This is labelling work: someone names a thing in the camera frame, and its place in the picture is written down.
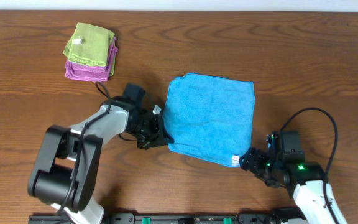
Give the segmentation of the blue microfiber cloth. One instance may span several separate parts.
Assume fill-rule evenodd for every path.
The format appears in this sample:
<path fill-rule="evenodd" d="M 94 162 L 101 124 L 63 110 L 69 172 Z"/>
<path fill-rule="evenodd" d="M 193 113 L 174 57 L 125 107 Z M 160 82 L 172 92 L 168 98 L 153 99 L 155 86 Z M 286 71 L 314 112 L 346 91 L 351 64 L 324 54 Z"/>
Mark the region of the blue microfiber cloth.
<path fill-rule="evenodd" d="M 188 73 L 173 79 L 163 112 L 169 150 L 237 167 L 252 141 L 253 82 Z"/>

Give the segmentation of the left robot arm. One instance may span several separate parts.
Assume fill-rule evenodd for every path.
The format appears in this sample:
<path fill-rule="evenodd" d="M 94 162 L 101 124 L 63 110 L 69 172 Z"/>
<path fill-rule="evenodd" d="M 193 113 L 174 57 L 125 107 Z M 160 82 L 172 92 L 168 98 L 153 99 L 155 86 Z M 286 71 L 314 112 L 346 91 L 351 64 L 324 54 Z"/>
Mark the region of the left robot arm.
<path fill-rule="evenodd" d="M 124 97 L 106 100 L 99 111 L 69 128 L 53 125 L 45 133 L 28 184 L 29 195 L 56 209 L 33 215 L 29 223 L 102 223 L 104 208 L 94 199 L 101 150 L 113 137 L 129 133 L 147 150 L 173 142 L 162 112 Z"/>

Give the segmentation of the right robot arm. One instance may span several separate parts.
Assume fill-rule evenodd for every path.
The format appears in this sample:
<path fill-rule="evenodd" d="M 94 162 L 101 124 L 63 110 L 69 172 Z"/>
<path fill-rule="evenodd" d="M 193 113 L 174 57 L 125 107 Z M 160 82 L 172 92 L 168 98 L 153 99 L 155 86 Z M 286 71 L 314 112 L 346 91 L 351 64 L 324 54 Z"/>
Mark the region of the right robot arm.
<path fill-rule="evenodd" d="M 239 166 L 268 187 L 286 189 L 308 223 L 347 222 L 317 162 L 306 162 L 302 157 L 285 160 L 251 148 L 239 158 Z"/>

